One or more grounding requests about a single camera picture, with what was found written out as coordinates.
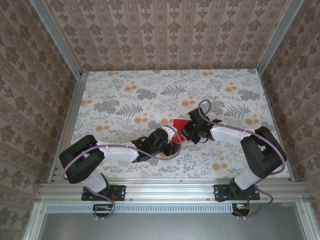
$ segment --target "wall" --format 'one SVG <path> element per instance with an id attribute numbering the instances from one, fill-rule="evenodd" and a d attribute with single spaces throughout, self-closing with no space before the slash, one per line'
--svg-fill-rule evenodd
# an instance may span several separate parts
<path id="1" fill-rule="evenodd" d="M 45 0 L 83 71 L 252 69 L 289 0 Z"/>
<path id="2" fill-rule="evenodd" d="M 47 181 L 75 79 L 28 0 L 0 1 L 0 239 L 19 239 Z"/>
<path id="3" fill-rule="evenodd" d="M 320 1 L 305 0 L 262 76 L 298 181 L 320 224 Z"/>

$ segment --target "floral tabletop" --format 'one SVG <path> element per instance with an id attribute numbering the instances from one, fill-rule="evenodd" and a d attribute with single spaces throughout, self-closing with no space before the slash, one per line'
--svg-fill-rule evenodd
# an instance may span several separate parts
<path id="1" fill-rule="evenodd" d="M 162 124 L 189 119 L 188 112 L 202 99 L 212 103 L 211 120 L 253 130 L 265 126 L 278 139 L 255 69 L 148 70 L 90 72 L 71 143 L 86 135 L 107 143 L 149 136 Z M 175 159 L 106 162 L 98 171 L 108 178 L 233 178 L 246 167 L 236 146 L 184 141 Z M 277 175 L 289 176 L 288 169 Z"/>

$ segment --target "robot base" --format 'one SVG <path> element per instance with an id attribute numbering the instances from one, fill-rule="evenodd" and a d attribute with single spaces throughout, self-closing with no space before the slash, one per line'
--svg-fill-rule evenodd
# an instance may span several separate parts
<path id="1" fill-rule="evenodd" d="M 105 195 L 106 197 L 110 198 L 114 201 L 124 201 L 126 197 L 126 186 L 125 185 L 110 185 L 109 190 L 104 194 L 104 190 L 99 192 L 101 195 Z M 105 202 L 106 200 L 100 196 L 93 195 L 88 189 L 84 186 L 82 190 L 82 201 L 102 201 Z"/>
<path id="2" fill-rule="evenodd" d="M 238 197 L 234 197 L 231 194 L 230 184 L 218 184 L 213 186 L 214 197 L 217 202 L 224 201 L 247 201 L 250 200 L 260 200 L 259 191 L 256 190 L 255 185 L 251 185 L 246 190 L 243 190 L 242 194 Z"/>

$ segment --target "red object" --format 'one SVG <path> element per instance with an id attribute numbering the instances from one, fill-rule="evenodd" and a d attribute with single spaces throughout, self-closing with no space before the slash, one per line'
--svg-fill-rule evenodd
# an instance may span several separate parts
<path id="1" fill-rule="evenodd" d="M 185 119 L 174 119 L 173 120 L 173 126 L 178 130 L 178 133 L 180 135 L 181 141 L 183 142 L 185 138 L 181 135 L 181 129 L 189 122 L 189 120 Z M 177 136 L 172 138 L 172 142 L 179 143 L 179 138 Z"/>

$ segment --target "robotic arm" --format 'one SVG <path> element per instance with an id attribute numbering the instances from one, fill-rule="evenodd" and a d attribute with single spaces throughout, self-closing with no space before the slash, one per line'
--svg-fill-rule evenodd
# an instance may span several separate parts
<path id="1" fill-rule="evenodd" d="M 255 191 L 255 183 L 266 178 L 283 163 L 278 153 L 259 137 L 268 140 L 287 160 L 287 156 L 274 136 L 266 127 L 256 129 L 255 135 L 240 132 L 226 127 L 221 120 L 215 119 L 209 123 L 209 118 L 203 110 L 195 108 L 189 113 L 190 121 L 181 129 L 181 135 L 188 141 L 198 144 L 201 138 L 211 141 L 224 141 L 243 149 L 248 167 L 234 177 L 228 187 L 216 191 L 215 198 L 222 202 L 226 200 L 244 200 L 248 198 L 248 191 Z M 87 135 L 63 151 L 59 158 L 65 170 L 69 183 L 82 183 L 96 193 L 107 195 L 110 186 L 107 179 L 96 171 L 98 165 L 104 162 L 125 161 L 139 163 L 147 161 L 150 156 L 163 152 L 166 156 L 176 154 L 180 144 L 172 142 L 176 129 L 162 126 L 151 133 L 149 137 L 141 137 L 125 144 L 108 144 L 95 140 L 94 136 Z"/>
<path id="2" fill-rule="evenodd" d="M 197 144 L 201 138 L 212 141 L 223 141 L 243 149 L 248 167 L 230 181 L 229 187 L 216 191 L 215 198 L 219 202 L 226 200 L 243 200 L 248 198 L 248 189 L 255 191 L 254 184 L 265 179 L 283 163 L 278 153 L 265 141 L 269 141 L 282 155 L 284 161 L 287 156 L 270 130 L 264 126 L 254 131 L 255 135 L 246 131 L 226 127 L 221 120 L 215 119 L 211 124 L 202 108 L 195 108 L 189 113 L 189 121 L 181 130 L 181 134 L 188 141 Z"/>

